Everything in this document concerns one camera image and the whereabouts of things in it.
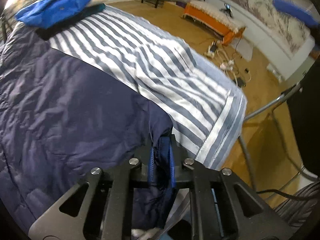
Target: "silver bolt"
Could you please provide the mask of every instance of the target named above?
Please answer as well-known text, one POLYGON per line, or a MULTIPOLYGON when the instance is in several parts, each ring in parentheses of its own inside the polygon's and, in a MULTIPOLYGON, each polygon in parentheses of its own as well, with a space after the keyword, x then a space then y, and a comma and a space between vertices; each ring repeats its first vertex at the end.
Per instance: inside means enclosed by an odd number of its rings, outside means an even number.
POLYGON ((101 169, 98 167, 92 168, 91 174, 92 175, 98 175, 101 172, 101 169))
POLYGON ((186 158, 186 159, 184 160, 184 163, 185 163, 186 165, 192 165, 192 164, 195 163, 195 160, 192 159, 192 158, 186 158))
POLYGON ((130 163, 131 165, 137 165, 137 164, 139 163, 139 160, 138 160, 137 158, 131 158, 131 159, 129 160, 129 163, 130 163))
POLYGON ((231 175, 231 173, 232 173, 232 170, 230 170, 229 168, 223 168, 222 169, 222 174, 223 175, 229 176, 229 175, 231 175))

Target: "wall mural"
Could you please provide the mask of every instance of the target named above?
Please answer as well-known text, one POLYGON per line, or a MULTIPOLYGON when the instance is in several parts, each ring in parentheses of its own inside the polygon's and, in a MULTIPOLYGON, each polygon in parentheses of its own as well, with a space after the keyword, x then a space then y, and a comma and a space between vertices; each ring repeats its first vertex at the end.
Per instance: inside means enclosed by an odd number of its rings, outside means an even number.
MULTIPOLYGON (((288 14, 280 13, 272 5, 273 0, 231 0, 249 11, 275 35, 278 35, 285 46, 295 54, 308 38, 309 29, 302 22, 288 14)), ((291 0, 299 5, 311 5, 308 0, 291 0)))

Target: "brown floor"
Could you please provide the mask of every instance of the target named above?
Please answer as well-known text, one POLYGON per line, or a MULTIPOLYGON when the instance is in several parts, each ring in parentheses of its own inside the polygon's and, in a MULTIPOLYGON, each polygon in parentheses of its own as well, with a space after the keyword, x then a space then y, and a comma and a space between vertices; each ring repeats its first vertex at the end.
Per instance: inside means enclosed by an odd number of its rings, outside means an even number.
MULTIPOLYGON (((142 4, 139 1, 118 2, 111 5, 143 17, 172 35, 184 39, 190 47, 201 55, 207 50, 212 41, 217 39, 206 27, 199 23, 194 23, 192 20, 182 19, 182 10, 170 4, 165 4, 164 8, 157 9, 153 8, 151 4, 142 4)), ((234 53, 234 49, 230 46, 225 50, 229 56, 234 53)), ((248 68, 252 75, 252 80, 243 88, 248 99, 247 114, 280 95, 283 89, 281 89, 276 78, 266 70, 269 62, 258 49, 253 49, 250 62, 246 62, 240 57, 236 57, 235 61, 241 73, 245 68, 248 68)), ((300 165, 301 160, 294 139, 287 105, 280 106, 275 113, 283 130, 289 153, 296 163, 300 165)), ((245 123, 242 135, 252 157, 258 190, 279 189, 297 173, 284 155, 279 133, 272 119, 268 117, 268 111, 245 123)), ((225 167, 231 168, 239 177, 249 183, 244 156, 238 142, 233 146, 225 167)), ((299 180, 295 180, 285 192, 290 194, 296 192, 298 182, 299 180)), ((275 206, 283 200, 284 198, 276 196, 268 203, 271 206, 275 206)))

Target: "orange fabric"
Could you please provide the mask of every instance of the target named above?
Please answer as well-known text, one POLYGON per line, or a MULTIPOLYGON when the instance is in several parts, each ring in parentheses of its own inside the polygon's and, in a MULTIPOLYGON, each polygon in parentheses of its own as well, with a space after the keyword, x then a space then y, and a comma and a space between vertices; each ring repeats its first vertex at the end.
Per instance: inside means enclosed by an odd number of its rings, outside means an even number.
POLYGON ((224 24, 218 22, 216 19, 212 18, 208 14, 192 7, 190 4, 187 4, 186 8, 184 9, 184 15, 189 15, 196 20, 199 20, 206 24, 208 27, 219 33, 223 36, 222 45, 227 46, 234 37, 240 37, 244 31, 242 28, 237 34, 235 34, 232 30, 230 30, 224 24))

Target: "bundle of black cables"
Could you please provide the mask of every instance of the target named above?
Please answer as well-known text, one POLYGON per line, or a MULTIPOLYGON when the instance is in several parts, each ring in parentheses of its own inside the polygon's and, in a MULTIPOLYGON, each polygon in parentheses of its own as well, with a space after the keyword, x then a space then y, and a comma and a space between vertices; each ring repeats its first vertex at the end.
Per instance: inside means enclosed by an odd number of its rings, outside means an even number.
POLYGON ((286 221, 294 231, 297 231, 309 217, 320 199, 320 182, 314 182, 289 195, 278 190, 264 190, 257 193, 275 192, 288 200, 282 202, 275 212, 286 221))

